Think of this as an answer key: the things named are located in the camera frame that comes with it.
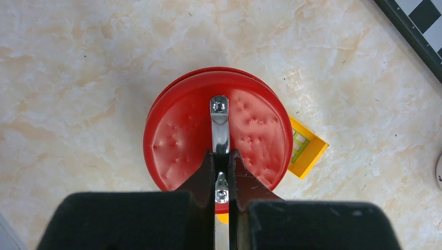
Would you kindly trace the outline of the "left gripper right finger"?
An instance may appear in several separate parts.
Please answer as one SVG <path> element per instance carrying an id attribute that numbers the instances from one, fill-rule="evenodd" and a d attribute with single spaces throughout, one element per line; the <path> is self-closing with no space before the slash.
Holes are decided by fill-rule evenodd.
<path id="1" fill-rule="evenodd" d="M 230 249 L 400 249 L 376 205 L 286 201 L 269 190 L 233 149 L 228 163 Z"/>

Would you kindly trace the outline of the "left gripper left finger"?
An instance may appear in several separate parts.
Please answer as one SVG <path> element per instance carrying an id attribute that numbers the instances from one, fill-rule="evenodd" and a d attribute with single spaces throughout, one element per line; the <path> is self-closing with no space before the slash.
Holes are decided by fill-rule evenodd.
<path id="1" fill-rule="evenodd" d="M 82 192 L 54 212 L 38 249 L 214 249 L 215 163 L 168 192 Z"/>

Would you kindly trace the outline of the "red oval dish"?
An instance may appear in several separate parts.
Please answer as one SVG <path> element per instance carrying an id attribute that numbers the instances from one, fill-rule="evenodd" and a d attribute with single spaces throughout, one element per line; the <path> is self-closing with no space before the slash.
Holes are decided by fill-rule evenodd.
<path id="1" fill-rule="evenodd" d="M 256 76 L 208 67 L 180 76 L 154 101 L 145 124 L 143 154 L 163 191 L 181 186 L 212 148 L 210 101 L 228 98 L 230 146 L 268 189 L 285 175 L 293 150 L 289 116 L 273 90 Z"/>

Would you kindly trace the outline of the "steel lunch box bowl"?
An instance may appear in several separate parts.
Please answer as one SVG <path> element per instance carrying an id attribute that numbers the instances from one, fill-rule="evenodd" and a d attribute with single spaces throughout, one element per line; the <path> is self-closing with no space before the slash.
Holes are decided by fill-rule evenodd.
<path id="1" fill-rule="evenodd" d="M 440 189 L 442 189 L 442 156 L 440 156 L 436 168 L 435 168 L 435 179 Z"/>

